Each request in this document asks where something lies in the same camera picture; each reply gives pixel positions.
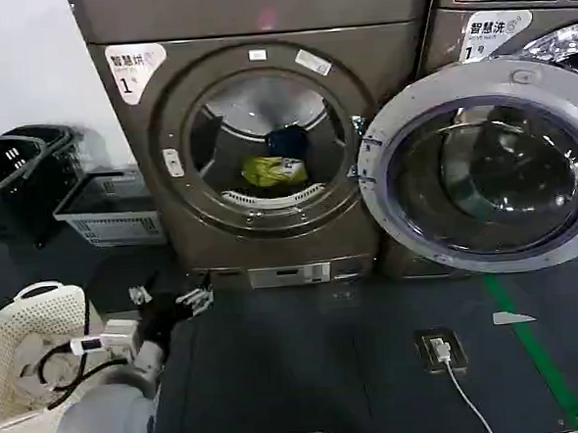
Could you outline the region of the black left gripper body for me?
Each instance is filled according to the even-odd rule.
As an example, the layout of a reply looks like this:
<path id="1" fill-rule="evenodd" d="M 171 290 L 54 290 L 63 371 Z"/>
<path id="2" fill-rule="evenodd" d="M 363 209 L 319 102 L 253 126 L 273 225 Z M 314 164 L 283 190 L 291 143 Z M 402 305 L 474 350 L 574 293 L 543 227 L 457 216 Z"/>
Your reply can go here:
<path id="1" fill-rule="evenodd" d="M 141 341 L 159 346 L 165 355 L 169 353 L 171 333 L 180 321 L 176 298 L 172 293 L 159 293 L 138 307 Z"/>

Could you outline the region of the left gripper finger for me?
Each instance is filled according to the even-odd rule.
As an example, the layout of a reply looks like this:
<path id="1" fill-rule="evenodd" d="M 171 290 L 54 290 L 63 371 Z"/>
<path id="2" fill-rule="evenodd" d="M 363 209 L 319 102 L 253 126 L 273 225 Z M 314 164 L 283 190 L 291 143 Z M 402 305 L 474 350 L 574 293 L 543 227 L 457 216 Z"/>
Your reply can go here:
<path id="1" fill-rule="evenodd" d="M 129 294 L 131 302 L 135 306 L 145 305 L 153 301 L 152 289 L 158 278 L 158 271 L 156 270 L 145 280 L 144 284 L 129 287 L 127 293 Z"/>
<path id="2" fill-rule="evenodd" d="M 207 310 L 213 301 L 214 291 L 210 273 L 207 271 L 195 288 L 175 297 L 176 316 L 178 318 L 197 316 Z"/>

